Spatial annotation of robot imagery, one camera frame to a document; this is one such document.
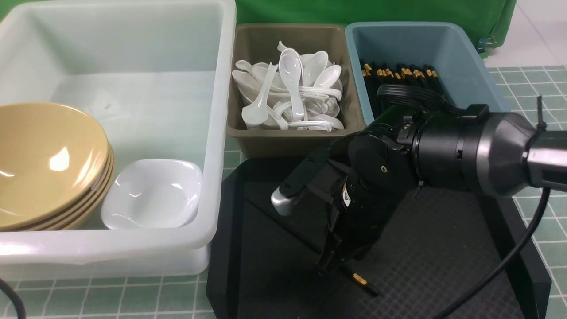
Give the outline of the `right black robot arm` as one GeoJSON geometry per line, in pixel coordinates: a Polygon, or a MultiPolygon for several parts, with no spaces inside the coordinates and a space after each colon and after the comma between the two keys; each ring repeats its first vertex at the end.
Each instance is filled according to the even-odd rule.
{"type": "Polygon", "coordinates": [[[364,258],[398,205],[421,186],[503,198],[528,186],[566,190],[566,132],[487,105],[459,115],[392,106],[349,141],[348,158],[347,176],[332,186],[317,262],[323,274],[364,258]]]}

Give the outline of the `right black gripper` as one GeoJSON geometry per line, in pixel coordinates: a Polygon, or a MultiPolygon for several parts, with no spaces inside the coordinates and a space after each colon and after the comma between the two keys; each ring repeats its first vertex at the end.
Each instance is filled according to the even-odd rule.
{"type": "Polygon", "coordinates": [[[349,172],[332,188],[326,238],[315,264],[325,277],[351,259],[365,257],[419,178],[412,157],[421,111],[392,106],[362,131],[329,145],[346,146],[349,172]]]}

